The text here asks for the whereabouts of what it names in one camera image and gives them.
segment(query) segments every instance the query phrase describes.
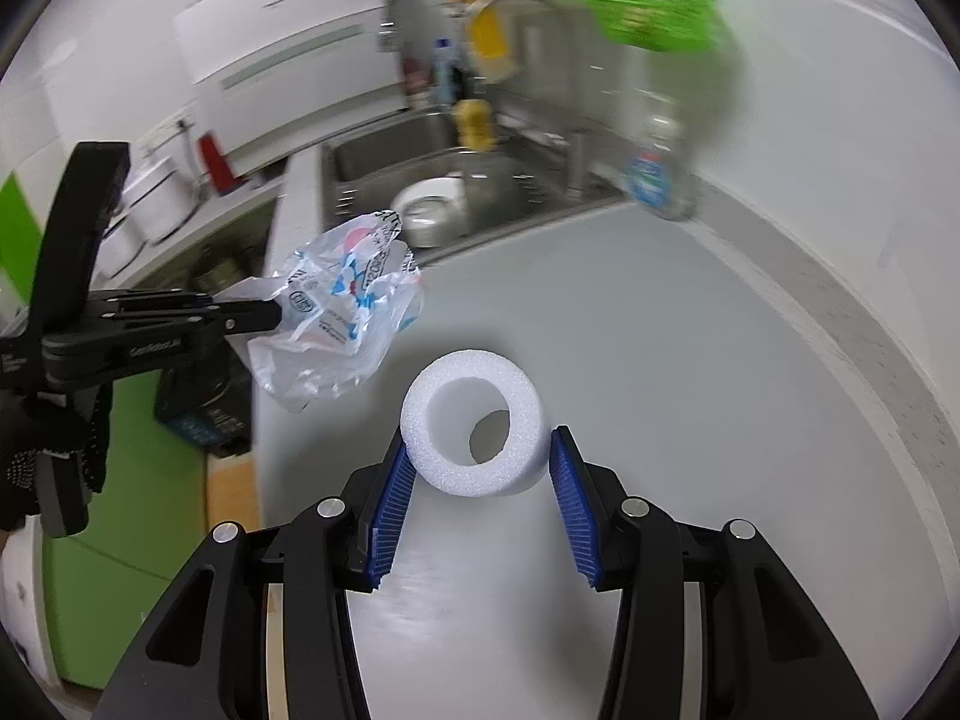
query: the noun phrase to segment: gloved hand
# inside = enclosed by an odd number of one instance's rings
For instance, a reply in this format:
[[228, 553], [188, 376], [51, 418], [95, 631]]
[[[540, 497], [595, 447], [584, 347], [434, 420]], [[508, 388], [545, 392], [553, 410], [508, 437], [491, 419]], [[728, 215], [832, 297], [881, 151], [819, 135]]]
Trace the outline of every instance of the gloved hand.
[[35, 471], [41, 452], [77, 463], [85, 485], [93, 493], [103, 489], [112, 406], [112, 385], [98, 389], [90, 422], [36, 395], [0, 392], [0, 530], [40, 513]]

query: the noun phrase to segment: crumpled plastic bag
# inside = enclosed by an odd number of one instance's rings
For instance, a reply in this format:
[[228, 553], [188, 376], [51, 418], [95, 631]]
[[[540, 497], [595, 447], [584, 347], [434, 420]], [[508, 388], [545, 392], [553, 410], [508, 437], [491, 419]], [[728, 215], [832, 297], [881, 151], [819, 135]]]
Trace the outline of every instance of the crumpled plastic bag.
[[244, 279], [216, 296], [280, 303], [274, 331], [227, 337], [259, 386], [302, 408], [376, 372], [424, 297], [399, 234], [394, 211], [360, 215], [294, 251], [272, 277]]

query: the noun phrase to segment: green cabinet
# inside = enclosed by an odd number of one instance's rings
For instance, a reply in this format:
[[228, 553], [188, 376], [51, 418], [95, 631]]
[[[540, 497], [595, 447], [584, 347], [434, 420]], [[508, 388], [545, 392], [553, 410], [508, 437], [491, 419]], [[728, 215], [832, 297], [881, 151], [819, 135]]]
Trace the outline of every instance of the green cabinet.
[[205, 455], [154, 420], [158, 372], [114, 384], [107, 483], [90, 524], [47, 539], [47, 625], [61, 678], [103, 688], [205, 535]]

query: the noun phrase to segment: blue bottle label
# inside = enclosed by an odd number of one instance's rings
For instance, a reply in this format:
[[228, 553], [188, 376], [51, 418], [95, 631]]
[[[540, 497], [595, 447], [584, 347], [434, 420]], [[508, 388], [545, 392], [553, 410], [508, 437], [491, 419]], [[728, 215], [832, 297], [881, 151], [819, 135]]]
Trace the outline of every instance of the blue bottle label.
[[670, 199], [670, 176], [653, 151], [640, 151], [630, 162], [630, 194], [638, 202], [662, 208]]

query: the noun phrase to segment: green plastic basket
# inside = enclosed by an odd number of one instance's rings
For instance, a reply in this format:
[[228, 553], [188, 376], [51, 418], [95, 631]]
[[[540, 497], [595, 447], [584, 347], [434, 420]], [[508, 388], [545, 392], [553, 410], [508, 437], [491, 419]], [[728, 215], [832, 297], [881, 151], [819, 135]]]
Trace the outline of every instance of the green plastic basket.
[[651, 52], [699, 52], [713, 45], [716, 0], [583, 0], [603, 33]]

